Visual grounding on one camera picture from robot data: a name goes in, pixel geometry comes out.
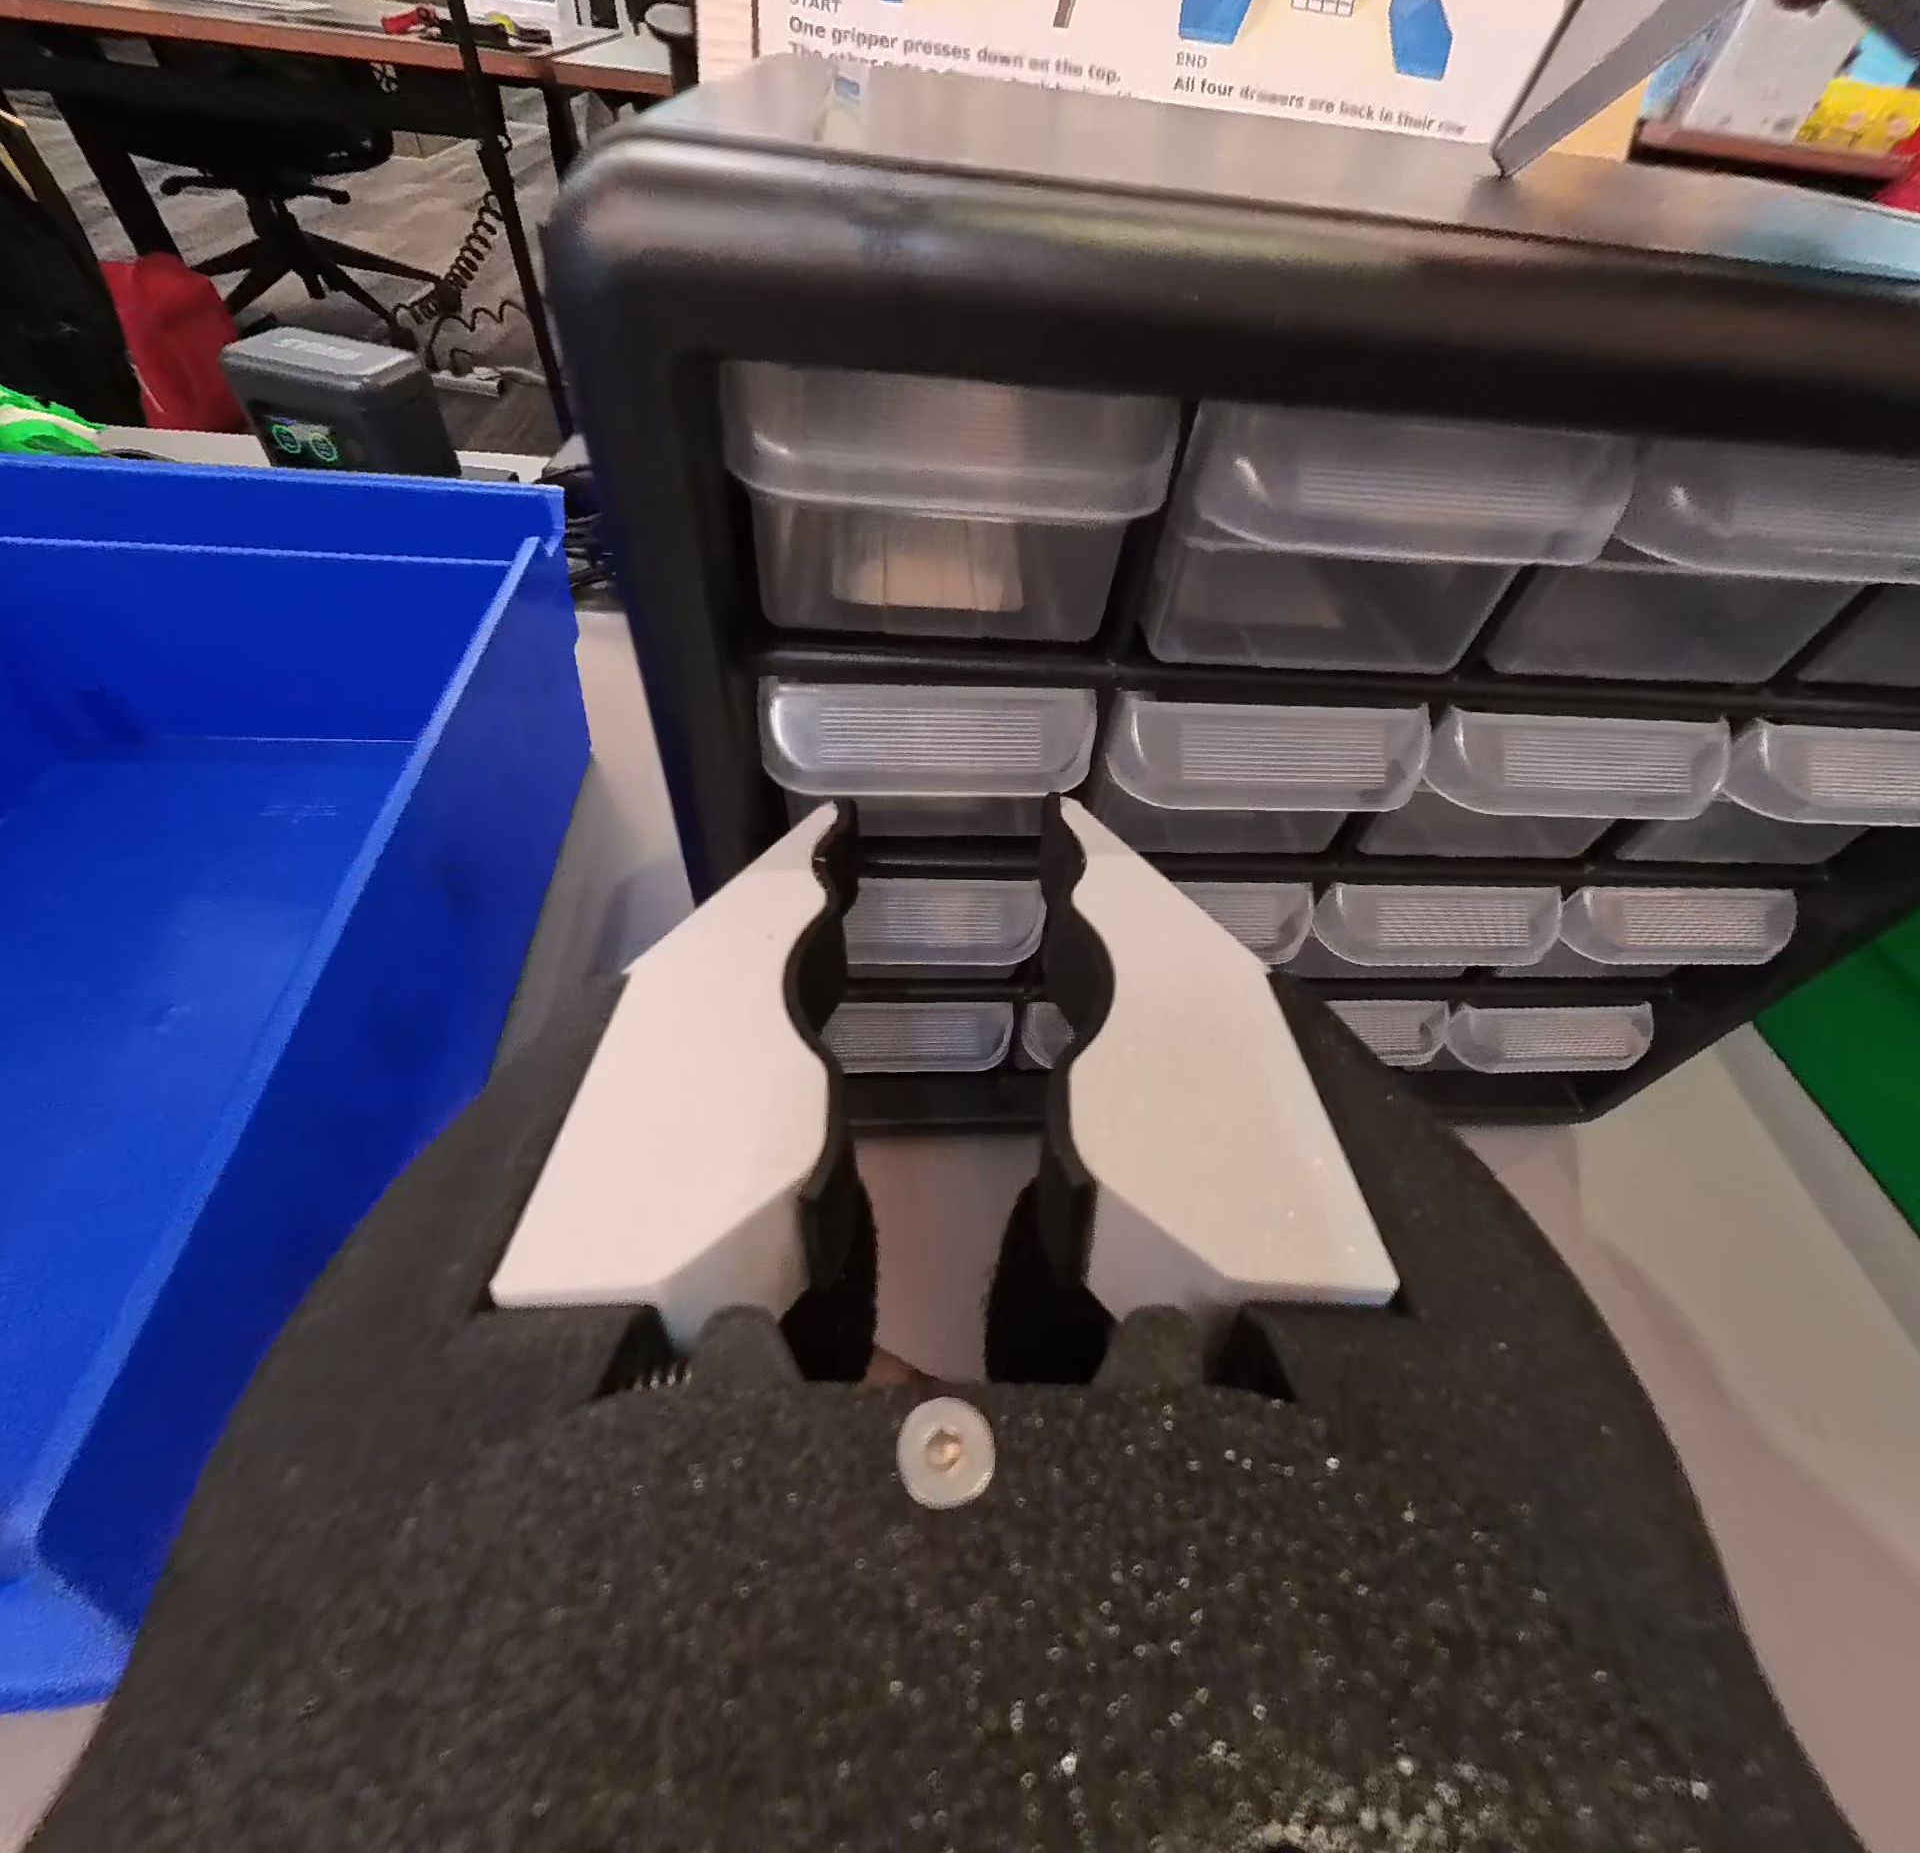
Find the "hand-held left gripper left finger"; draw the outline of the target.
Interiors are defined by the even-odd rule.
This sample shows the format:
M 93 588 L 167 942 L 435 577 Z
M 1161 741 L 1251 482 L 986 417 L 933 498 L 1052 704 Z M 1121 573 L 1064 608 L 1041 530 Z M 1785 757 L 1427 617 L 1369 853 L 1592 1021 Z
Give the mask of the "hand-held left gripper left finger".
M 685 1355 L 752 1311 L 804 1375 L 867 1377 L 877 1223 L 826 1043 L 858 835 L 849 801 L 806 814 L 626 967 L 495 1307 L 647 1311 Z

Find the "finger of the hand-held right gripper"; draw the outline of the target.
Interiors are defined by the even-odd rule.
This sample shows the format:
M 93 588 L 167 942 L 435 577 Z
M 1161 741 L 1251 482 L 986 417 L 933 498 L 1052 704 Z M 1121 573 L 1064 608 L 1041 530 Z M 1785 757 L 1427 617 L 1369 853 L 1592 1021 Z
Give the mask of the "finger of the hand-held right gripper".
M 1522 172 L 1586 120 L 1636 91 L 1737 3 L 1741 0 L 1569 0 L 1490 145 L 1499 176 Z

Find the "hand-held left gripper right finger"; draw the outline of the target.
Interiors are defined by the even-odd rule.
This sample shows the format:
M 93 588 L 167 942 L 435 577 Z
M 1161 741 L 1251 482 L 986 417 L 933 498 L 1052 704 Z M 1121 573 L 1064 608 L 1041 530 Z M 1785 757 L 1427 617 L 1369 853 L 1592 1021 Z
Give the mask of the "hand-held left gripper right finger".
M 1259 1305 L 1388 1311 L 1399 1273 L 1261 954 L 1103 824 L 1045 804 L 1037 1173 L 984 1311 L 988 1377 L 1095 1377 L 1123 1322 L 1202 1357 Z

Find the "blue plastic bin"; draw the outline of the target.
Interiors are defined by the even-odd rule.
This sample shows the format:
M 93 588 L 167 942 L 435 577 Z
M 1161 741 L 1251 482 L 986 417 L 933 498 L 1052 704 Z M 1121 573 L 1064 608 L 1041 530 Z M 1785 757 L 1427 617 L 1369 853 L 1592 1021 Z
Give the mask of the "blue plastic bin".
M 2 471 L 2 1705 L 107 1699 L 230 1410 L 480 1091 L 589 760 L 561 493 Z

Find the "black drawer cabinet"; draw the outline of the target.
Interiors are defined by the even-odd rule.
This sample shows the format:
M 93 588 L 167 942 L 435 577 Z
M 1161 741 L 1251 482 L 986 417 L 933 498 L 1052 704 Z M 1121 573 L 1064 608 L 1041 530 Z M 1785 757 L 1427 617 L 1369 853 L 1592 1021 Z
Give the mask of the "black drawer cabinet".
M 731 361 L 1916 463 L 1916 216 L 1803 186 L 1504 179 L 1472 145 L 783 59 L 608 134 L 546 250 L 695 903 L 806 816 L 760 799 Z M 1040 1071 L 858 1089 L 878 1124 L 1015 1122 Z

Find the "green plastic bin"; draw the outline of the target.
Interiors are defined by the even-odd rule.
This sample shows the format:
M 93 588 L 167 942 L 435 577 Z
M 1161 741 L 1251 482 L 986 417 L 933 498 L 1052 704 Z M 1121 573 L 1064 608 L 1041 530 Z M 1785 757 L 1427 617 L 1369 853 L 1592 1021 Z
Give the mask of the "green plastic bin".
M 1917 1227 L 1917 916 L 1764 1011 L 1760 1033 Z

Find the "grey battery pack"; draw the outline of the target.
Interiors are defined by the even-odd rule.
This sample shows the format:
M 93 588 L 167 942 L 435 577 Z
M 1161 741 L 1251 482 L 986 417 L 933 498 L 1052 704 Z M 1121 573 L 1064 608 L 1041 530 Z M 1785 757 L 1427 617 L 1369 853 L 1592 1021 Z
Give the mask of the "grey battery pack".
M 221 369 L 275 469 L 461 479 L 418 352 L 275 327 L 230 342 Z

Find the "red bag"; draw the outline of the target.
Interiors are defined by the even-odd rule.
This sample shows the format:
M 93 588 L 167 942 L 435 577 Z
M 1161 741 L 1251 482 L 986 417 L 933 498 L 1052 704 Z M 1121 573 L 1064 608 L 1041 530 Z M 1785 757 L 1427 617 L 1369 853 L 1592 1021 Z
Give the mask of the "red bag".
M 172 254 L 102 260 L 145 426 L 241 434 L 248 414 L 221 356 L 238 328 L 216 284 Z

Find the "black pole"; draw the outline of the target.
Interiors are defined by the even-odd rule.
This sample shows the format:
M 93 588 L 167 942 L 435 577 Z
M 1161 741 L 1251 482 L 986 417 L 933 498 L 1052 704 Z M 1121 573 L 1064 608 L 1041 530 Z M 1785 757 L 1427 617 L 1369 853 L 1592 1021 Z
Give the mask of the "black pole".
M 540 361 L 540 377 L 546 381 L 548 399 L 551 404 L 557 429 L 561 439 L 573 437 L 573 418 L 569 399 L 566 397 L 566 379 L 561 359 L 557 356 L 551 327 L 548 320 L 546 297 L 540 288 L 540 277 L 536 272 L 535 250 L 530 245 L 528 232 L 523 228 L 523 213 L 518 207 L 518 191 L 512 179 L 509 166 L 509 124 L 507 112 L 502 104 L 499 88 L 487 72 L 487 65 L 482 63 L 482 43 L 480 28 L 467 18 L 467 0 L 442 0 L 449 16 L 451 47 L 459 52 L 461 72 L 467 88 L 467 96 L 475 111 L 475 120 L 480 124 L 476 150 L 480 160 L 485 175 L 485 182 L 493 197 L 499 202 L 499 218 L 504 228 L 504 236 L 509 247 L 512 267 L 516 274 L 523 316 L 531 330 L 531 339 Z

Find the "black backpack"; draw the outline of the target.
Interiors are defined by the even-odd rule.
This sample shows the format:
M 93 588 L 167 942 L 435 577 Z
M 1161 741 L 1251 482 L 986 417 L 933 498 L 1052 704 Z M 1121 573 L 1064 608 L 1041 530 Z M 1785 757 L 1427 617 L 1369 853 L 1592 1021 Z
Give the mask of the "black backpack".
M 141 427 L 136 372 L 93 247 L 11 105 L 2 134 L 5 401 Z

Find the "long wooden table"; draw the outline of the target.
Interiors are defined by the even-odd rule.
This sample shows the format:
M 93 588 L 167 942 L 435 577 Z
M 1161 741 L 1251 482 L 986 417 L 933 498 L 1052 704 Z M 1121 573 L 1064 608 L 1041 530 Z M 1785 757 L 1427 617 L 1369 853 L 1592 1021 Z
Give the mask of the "long wooden table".
M 2 0 L 6 21 L 57 25 L 98 35 L 227 43 L 368 63 L 461 71 L 463 52 L 495 81 L 561 85 L 655 99 L 673 92 L 661 41 L 630 32 L 571 31 L 551 47 L 491 47 L 393 31 L 403 4 L 388 0 Z

